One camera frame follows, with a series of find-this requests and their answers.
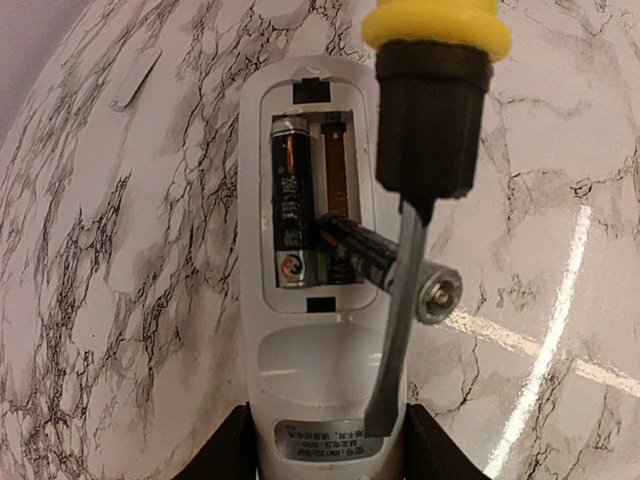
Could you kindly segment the yellow handled screwdriver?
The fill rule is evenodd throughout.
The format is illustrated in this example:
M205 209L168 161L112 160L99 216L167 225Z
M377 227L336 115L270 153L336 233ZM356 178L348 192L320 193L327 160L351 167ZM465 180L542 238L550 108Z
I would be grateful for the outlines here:
M388 324L364 415L366 436L388 437L399 416L434 206L473 187L485 95L494 63L509 55L511 33L494 1L380 1L363 20L362 37L376 52L376 179L400 196Z

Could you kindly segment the white battery cover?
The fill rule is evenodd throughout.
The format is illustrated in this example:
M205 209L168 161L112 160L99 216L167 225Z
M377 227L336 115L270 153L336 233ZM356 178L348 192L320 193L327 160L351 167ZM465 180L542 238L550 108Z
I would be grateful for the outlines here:
M112 110L121 112L128 108L162 53L163 50L161 48L152 47L136 56L126 75L117 86L110 103Z

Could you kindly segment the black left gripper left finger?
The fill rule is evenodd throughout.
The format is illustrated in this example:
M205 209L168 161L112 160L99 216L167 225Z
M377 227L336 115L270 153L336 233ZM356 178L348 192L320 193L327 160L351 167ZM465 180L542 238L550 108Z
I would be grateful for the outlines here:
M257 471L256 429L245 403L231 410L177 480L254 480Z

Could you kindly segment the white remote control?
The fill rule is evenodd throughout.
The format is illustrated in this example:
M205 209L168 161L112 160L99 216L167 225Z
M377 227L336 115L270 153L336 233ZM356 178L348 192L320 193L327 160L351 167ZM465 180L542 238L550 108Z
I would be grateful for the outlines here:
M342 213L393 234L374 179L377 86L314 55L260 69L239 110L238 247L249 406L262 479L399 479L402 435L364 434L389 298L319 237Z

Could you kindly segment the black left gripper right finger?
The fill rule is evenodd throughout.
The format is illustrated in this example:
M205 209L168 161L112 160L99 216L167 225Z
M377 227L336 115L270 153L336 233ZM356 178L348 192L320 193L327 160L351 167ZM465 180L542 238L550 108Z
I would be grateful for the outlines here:
M408 404L403 425L408 480L488 480L421 404Z

